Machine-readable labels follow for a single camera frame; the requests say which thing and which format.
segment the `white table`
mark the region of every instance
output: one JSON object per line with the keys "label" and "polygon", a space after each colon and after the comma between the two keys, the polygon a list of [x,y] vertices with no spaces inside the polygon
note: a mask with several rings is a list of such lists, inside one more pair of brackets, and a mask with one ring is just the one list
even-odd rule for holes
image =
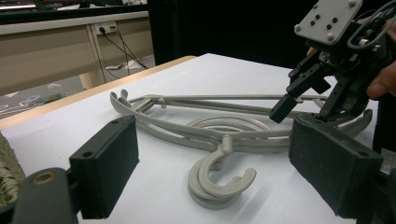
{"label": "white table", "polygon": [[[146,94],[283,94],[289,84],[288,72],[285,68],[206,54],[111,91],[120,95],[120,90],[125,89],[131,98]],[[120,117],[110,104],[111,91],[5,128],[2,133],[15,149],[24,172],[30,175],[50,167],[67,169],[70,155],[104,125]],[[262,106],[275,103],[247,102]],[[376,108],[375,103],[369,106]],[[304,109],[318,111],[314,105]],[[177,114],[174,109],[160,118],[184,122],[199,114],[186,115],[182,111],[179,109]],[[267,117],[255,118],[273,129],[289,129],[292,123],[290,119],[276,124]],[[371,145],[374,125],[372,122],[357,138],[366,146]],[[190,168],[209,152],[168,143],[140,130],[137,138],[140,162],[110,218],[81,223],[355,223],[335,216],[290,164],[287,151],[233,154],[214,177],[225,183],[253,167],[256,179],[230,207],[209,210],[195,203],[187,189]]]}

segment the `wall outlet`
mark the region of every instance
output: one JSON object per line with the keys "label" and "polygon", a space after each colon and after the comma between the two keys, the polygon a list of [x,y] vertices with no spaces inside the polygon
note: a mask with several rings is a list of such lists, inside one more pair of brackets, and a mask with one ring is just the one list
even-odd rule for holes
{"label": "wall outlet", "polygon": [[100,22],[95,24],[95,31],[97,35],[102,35],[102,32],[100,32],[100,28],[103,27],[105,28],[106,34],[109,33],[114,33],[116,32],[115,29],[112,29],[112,27],[117,27],[116,23],[114,21],[107,21],[107,22]]}

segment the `white tabletop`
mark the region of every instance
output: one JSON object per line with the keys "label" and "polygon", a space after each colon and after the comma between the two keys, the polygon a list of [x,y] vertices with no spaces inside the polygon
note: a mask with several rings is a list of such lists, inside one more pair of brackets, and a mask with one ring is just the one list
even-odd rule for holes
{"label": "white tabletop", "polygon": [[[284,94],[289,69],[206,54],[119,86],[136,98],[146,94]],[[68,158],[118,114],[105,91],[2,131],[15,150],[23,171],[30,175],[50,167],[69,167]],[[247,102],[269,106],[276,102]],[[318,112],[312,105],[303,109]],[[160,118],[185,122],[199,113],[173,109]],[[290,129],[292,120],[276,124],[255,116],[273,129]],[[371,145],[375,123],[358,136]],[[139,159],[111,216],[106,220],[81,223],[355,223],[336,217],[313,187],[290,164],[288,152],[274,154],[234,153],[216,177],[228,182],[248,167],[257,170],[253,184],[231,206],[210,210],[195,203],[187,189],[190,168],[209,154],[196,148],[165,142],[140,130],[137,132]]]}

